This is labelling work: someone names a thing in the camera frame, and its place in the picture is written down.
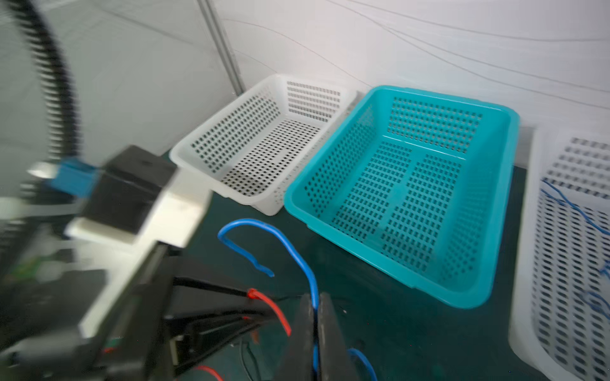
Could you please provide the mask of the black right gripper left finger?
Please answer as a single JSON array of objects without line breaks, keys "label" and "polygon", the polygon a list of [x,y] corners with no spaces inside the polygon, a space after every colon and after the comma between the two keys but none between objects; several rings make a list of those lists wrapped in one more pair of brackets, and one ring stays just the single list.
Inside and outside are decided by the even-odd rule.
[{"label": "black right gripper left finger", "polygon": [[288,346],[273,376],[274,381],[313,381],[315,311],[309,294],[304,295],[295,316]]}]

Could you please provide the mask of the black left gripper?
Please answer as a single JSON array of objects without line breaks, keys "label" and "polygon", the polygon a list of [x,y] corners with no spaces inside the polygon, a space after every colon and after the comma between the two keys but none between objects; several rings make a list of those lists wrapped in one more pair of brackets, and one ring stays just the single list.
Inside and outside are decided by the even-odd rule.
[{"label": "black left gripper", "polygon": [[[180,255],[169,244],[147,254],[111,310],[96,380],[174,380],[275,316],[246,286]],[[167,329],[164,317],[181,320]]]}]

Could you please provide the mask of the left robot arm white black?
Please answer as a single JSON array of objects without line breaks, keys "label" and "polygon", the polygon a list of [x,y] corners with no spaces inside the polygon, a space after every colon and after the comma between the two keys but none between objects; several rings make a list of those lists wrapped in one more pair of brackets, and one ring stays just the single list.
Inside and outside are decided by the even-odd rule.
[{"label": "left robot arm white black", "polygon": [[118,232],[130,243],[156,238],[133,267],[109,280],[103,269],[71,270],[49,282],[16,273],[48,221],[14,217],[1,236],[1,276],[23,284],[1,296],[2,324],[15,323],[1,350],[38,379],[151,380],[171,360],[171,341],[185,337],[171,363],[179,376],[268,322],[273,313],[231,279],[181,257],[203,216],[203,184],[193,174],[130,146],[101,168],[79,161],[79,111],[70,72],[55,37],[31,1],[6,7],[30,48],[49,118],[48,164],[56,173],[22,186],[29,206],[74,206],[93,232]]}]

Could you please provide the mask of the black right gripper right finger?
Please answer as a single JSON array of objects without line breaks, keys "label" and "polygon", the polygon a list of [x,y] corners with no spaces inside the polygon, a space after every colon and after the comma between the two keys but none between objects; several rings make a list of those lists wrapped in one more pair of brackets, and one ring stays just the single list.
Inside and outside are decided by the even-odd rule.
[{"label": "black right gripper right finger", "polygon": [[349,358],[335,307],[328,293],[319,297],[317,309],[317,334],[319,370],[317,380],[352,381],[359,375]]}]

